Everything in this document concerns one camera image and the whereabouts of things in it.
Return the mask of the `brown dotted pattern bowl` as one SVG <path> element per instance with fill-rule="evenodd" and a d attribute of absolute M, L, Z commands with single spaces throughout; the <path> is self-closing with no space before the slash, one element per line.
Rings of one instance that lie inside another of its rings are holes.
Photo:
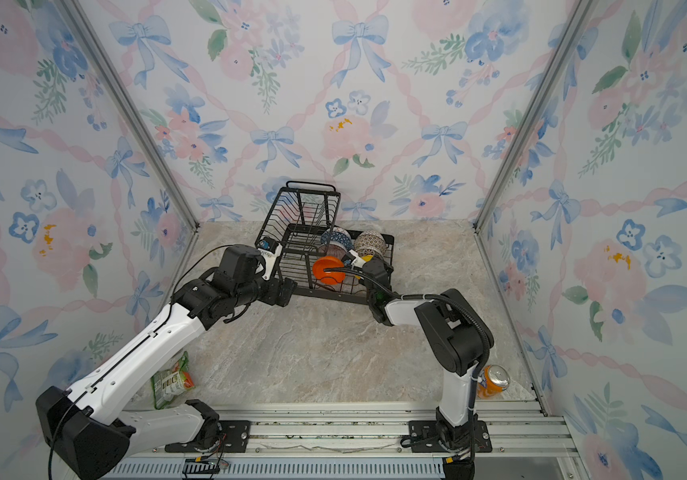
<path fill-rule="evenodd" d="M 361 232 L 355 238 L 355 251 L 359 256 L 381 256 L 387 253 L 387 242 L 385 236 L 377 230 L 367 230 Z"/>

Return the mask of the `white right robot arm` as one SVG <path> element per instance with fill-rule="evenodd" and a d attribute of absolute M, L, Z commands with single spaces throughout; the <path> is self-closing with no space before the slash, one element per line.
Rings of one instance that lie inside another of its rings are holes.
<path fill-rule="evenodd" d="M 445 370 L 437 407 L 437 434 L 449 451 L 471 449 L 479 375 L 495 346 L 493 332 L 455 288 L 443 293 L 399 294 L 391 289 L 393 268 L 375 257 L 361 267 L 367 306 L 377 322 L 421 328 L 435 360 Z"/>

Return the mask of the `orange plastic bowl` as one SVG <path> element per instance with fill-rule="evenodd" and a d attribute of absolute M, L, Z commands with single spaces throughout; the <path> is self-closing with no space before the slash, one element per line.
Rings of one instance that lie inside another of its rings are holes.
<path fill-rule="evenodd" d="M 333 256 L 324 256 L 316 260 L 312 266 L 312 275 L 323 285 L 337 285 L 345 281 L 347 274 L 342 272 L 345 264 Z"/>

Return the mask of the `blue triangle pattern bowl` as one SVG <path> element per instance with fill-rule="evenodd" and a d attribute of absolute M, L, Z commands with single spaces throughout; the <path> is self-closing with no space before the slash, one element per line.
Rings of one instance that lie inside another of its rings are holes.
<path fill-rule="evenodd" d="M 353 250 L 353 248 L 355 248 L 355 246 L 353 246 L 353 238 L 351 238 L 351 234 L 349 234 L 349 232 L 342 227 L 332 226 L 331 228 L 324 230 L 319 239 L 322 245 L 334 245 L 342 248 L 345 251 Z"/>

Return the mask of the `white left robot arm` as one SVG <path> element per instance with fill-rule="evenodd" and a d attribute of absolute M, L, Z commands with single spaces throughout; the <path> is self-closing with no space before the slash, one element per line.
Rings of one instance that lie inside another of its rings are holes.
<path fill-rule="evenodd" d="M 219 414 L 201 400 L 172 409 L 129 412 L 153 374 L 217 322 L 233 322 L 255 302 L 284 307 L 297 286 L 277 274 L 284 247 L 267 237 L 227 245 L 219 266 L 175 290 L 169 304 L 117 354 L 65 389 L 35 402 L 50 458 L 80 479 L 99 479 L 125 457 L 178 444 L 204 454 L 227 440 Z"/>

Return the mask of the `pink striped bowl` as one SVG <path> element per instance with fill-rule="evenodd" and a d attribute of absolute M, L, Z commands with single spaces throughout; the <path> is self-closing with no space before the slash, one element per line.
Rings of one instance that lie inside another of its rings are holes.
<path fill-rule="evenodd" d="M 322 256 L 330 256 L 337 258 L 338 260 L 343 260 L 343 258 L 347 256 L 348 251 L 344 247 L 337 244 L 328 244 L 320 246 L 318 252 Z"/>

